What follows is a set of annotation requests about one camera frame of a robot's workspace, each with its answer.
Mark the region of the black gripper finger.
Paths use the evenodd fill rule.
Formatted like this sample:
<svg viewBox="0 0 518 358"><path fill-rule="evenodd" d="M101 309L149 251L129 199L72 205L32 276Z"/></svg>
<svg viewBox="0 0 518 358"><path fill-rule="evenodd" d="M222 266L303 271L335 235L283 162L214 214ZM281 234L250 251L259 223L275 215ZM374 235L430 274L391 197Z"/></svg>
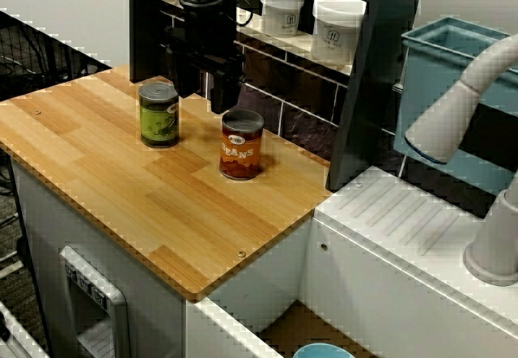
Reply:
<svg viewBox="0 0 518 358"><path fill-rule="evenodd" d="M182 53L172 54L172 78L182 98L198 92L201 87L199 68L188 55Z"/></svg>
<svg viewBox="0 0 518 358"><path fill-rule="evenodd" d="M244 82L242 70L223 73L221 70L209 71L214 86L210 89L210 110L216 114L235 107L240 96L241 85Z"/></svg>

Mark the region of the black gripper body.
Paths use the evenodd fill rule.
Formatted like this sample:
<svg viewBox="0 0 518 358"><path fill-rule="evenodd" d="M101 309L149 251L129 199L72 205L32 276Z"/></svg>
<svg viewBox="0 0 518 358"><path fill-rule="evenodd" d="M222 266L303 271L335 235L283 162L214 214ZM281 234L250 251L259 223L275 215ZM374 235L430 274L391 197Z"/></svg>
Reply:
<svg viewBox="0 0 518 358"><path fill-rule="evenodd" d="M221 6L185 6L180 17L180 26L164 29L164 39L181 66L213 75L244 75L244 55L234 44L236 22Z"/></svg>

